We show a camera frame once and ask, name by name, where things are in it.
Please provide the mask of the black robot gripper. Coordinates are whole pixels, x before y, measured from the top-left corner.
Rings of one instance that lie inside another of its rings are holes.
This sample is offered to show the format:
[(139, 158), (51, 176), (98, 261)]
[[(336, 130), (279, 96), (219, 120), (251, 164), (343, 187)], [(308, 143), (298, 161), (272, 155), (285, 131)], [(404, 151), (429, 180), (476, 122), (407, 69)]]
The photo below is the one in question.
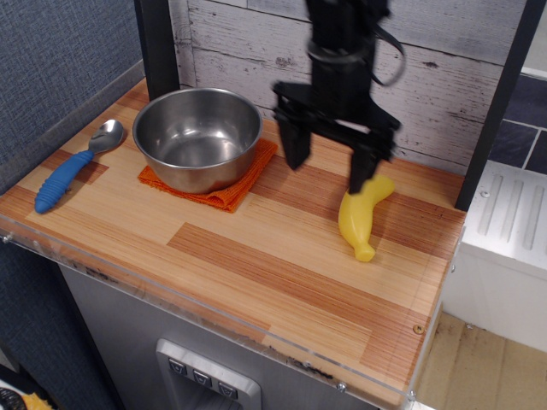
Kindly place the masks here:
[(371, 97), (372, 70), (364, 59), (312, 62), (307, 84), (278, 81), (274, 110), (285, 161), (297, 170), (310, 155), (313, 133), (353, 149), (349, 193), (357, 194), (378, 164), (391, 158), (400, 121)]

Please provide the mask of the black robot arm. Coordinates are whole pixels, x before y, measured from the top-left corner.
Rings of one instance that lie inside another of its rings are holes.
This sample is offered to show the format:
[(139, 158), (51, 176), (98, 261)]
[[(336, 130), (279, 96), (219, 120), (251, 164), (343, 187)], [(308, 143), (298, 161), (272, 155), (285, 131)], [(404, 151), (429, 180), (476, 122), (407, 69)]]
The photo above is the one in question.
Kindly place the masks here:
[(401, 43), (380, 26), (386, 1), (309, 1), (309, 83), (277, 82), (274, 118), (287, 165), (299, 168), (316, 134), (352, 149), (349, 192), (357, 194), (381, 161), (391, 159), (401, 123), (371, 96), (376, 45), (383, 40), (399, 53)]

